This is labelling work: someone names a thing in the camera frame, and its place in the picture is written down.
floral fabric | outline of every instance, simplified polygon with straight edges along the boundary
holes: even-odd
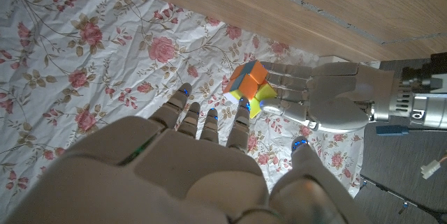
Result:
[[[160,0],[4,0],[0,7],[0,212],[10,213],[73,143],[128,116],[148,117],[181,83],[188,105],[219,112],[225,144],[236,105],[222,91],[254,59],[315,66],[318,57]],[[249,155],[271,189],[304,135],[354,196],[363,133],[313,133],[261,113]]]

robotic hand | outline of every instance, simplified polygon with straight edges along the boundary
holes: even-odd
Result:
[[[73,145],[6,223],[369,223],[304,138],[269,195],[245,154],[245,98],[226,147],[213,109],[196,140],[198,103],[175,131],[190,92],[184,84],[149,119],[120,119]]]
[[[277,98],[262,100],[261,109],[312,130],[346,133],[390,116],[447,128],[447,53],[433,54],[421,69],[404,68],[400,80],[393,71],[357,63],[261,63],[270,72],[267,81],[279,87]]]

gray floor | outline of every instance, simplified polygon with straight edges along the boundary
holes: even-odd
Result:
[[[420,67],[425,61],[383,62],[381,69]],[[391,119],[392,124],[408,125],[408,122]],[[370,124],[365,129],[362,174],[426,207],[447,211],[447,162],[427,180],[420,173],[421,165],[443,156],[447,150],[447,133],[415,132],[403,137],[379,137],[375,133],[377,125],[381,124]],[[373,185],[364,187],[355,201],[373,223],[437,223],[429,214],[412,206],[399,215],[403,201]]]

blue cube face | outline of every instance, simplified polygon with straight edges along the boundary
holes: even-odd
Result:
[[[230,91],[234,91],[239,89],[240,84],[242,83],[243,79],[245,77],[245,74],[241,74],[239,77],[237,77],[233,83],[233,85],[230,88]]]
[[[255,61],[250,61],[248,63],[246,63],[244,65],[244,68],[242,69],[240,75],[244,75],[244,74],[248,74],[250,75],[251,70],[253,70],[254,64],[256,64],[256,60]]]

yellow cube face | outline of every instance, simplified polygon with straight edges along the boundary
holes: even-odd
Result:
[[[253,119],[259,112],[261,112],[261,107],[259,106],[259,101],[255,98],[250,101],[250,119]]]
[[[237,100],[242,97],[242,92],[240,92],[240,90],[230,91],[230,94],[233,95],[233,97],[235,97]]]
[[[268,98],[276,98],[277,92],[274,91],[273,87],[270,84],[263,84],[259,87],[258,92],[254,96],[257,101],[261,101]]]

